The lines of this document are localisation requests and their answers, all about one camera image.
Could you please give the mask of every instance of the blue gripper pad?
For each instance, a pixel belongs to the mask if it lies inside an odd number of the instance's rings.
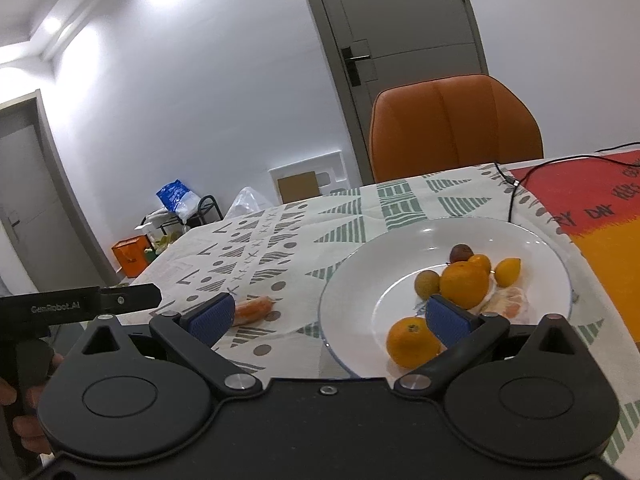
[[[427,300],[424,317],[429,330],[447,348],[471,334],[481,323],[478,316],[468,313],[439,294],[433,294]]]
[[[194,338],[211,348],[231,328],[235,316],[234,298],[222,292],[182,314],[179,323]]]

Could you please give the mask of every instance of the blue plastic bag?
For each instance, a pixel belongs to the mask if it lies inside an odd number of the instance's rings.
[[[200,197],[179,180],[163,186],[156,195],[162,205],[176,213],[183,222],[198,210],[198,204],[200,204]]]

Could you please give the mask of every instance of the doorway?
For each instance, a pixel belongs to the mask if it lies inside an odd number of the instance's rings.
[[[363,184],[373,102],[383,90],[488,73],[469,0],[308,0]]]
[[[0,105],[0,222],[39,292],[113,285],[55,155],[39,92]]]

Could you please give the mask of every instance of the human hand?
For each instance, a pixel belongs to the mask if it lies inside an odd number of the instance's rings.
[[[51,360],[54,368],[60,366],[62,355],[55,354]],[[33,386],[27,390],[26,400],[31,408],[38,405],[44,384]],[[0,405],[9,406],[18,398],[18,393],[3,378],[0,378]],[[19,415],[14,418],[14,430],[20,436],[25,449],[34,453],[51,453],[51,448],[44,437],[40,423],[35,415]]]

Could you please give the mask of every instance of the plate rim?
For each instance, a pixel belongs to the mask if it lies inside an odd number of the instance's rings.
[[[402,230],[402,229],[407,229],[409,227],[412,227],[416,224],[421,224],[421,223],[427,223],[427,222],[433,222],[436,220],[454,220],[454,219],[458,219],[458,218],[485,218],[487,220],[494,220],[496,222],[502,222],[505,224],[510,224],[513,225],[519,229],[522,229],[523,231],[534,235],[535,237],[539,238],[540,241],[542,241],[543,244],[545,244],[549,249],[551,249],[554,254],[558,257],[558,260],[560,260],[560,263],[562,264],[562,268],[564,269],[564,273],[566,274],[566,278],[567,281],[569,282],[569,314],[566,317],[567,320],[569,320],[569,318],[571,317],[572,311],[574,309],[574,302],[573,302],[573,286],[571,284],[571,276],[569,275],[569,269],[566,268],[566,265],[564,264],[564,261],[562,260],[562,258],[560,257],[560,255],[558,254],[558,252],[551,246],[549,245],[545,240],[543,240],[539,235],[535,234],[535,232],[530,231],[529,229],[522,227],[521,225],[518,224],[514,224],[513,222],[507,222],[506,220],[502,220],[500,218],[491,218],[489,216],[473,216],[473,215],[464,215],[464,216],[439,216],[437,218],[427,218],[424,220],[420,220],[417,222],[414,222],[412,224],[409,225],[405,225],[396,229],[393,229],[393,231],[397,231],[397,230]],[[385,233],[382,233],[379,236],[376,236],[375,238],[372,238],[370,241],[372,242],[373,240],[377,240],[378,238],[388,234],[391,231],[386,231]],[[360,247],[358,247],[356,250],[354,250],[352,253],[350,253],[342,262],[346,262],[349,258],[351,258],[355,253],[357,253],[361,248],[364,247],[364,245],[366,245],[368,242],[363,243]],[[338,267],[338,269],[334,272],[334,274],[332,275],[335,276],[338,272],[340,272],[340,269],[343,267],[342,264],[340,264],[340,267]],[[353,379],[361,379],[362,377],[360,375],[358,375],[356,372],[354,372],[353,370],[351,370],[344,362],[342,359],[340,359],[338,357],[338,355],[335,353],[334,349],[331,347],[331,345],[329,345],[329,342],[326,339],[326,336],[324,335],[324,330],[322,329],[322,320],[320,317],[320,310],[321,310],[321,306],[322,306],[322,297],[324,296],[324,292],[326,291],[326,288],[328,287],[329,282],[326,282],[324,284],[324,287],[322,288],[322,293],[320,294],[320,298],[318,299],[318,329],[320,332],[320,338],[322,339],[322,343],[324,344],[325,348],[328,349],[329,354],[331,354],[331,356],[336,360],[336,362],[342,367],[342,369],[344,371],[346,371],[350,378]]]

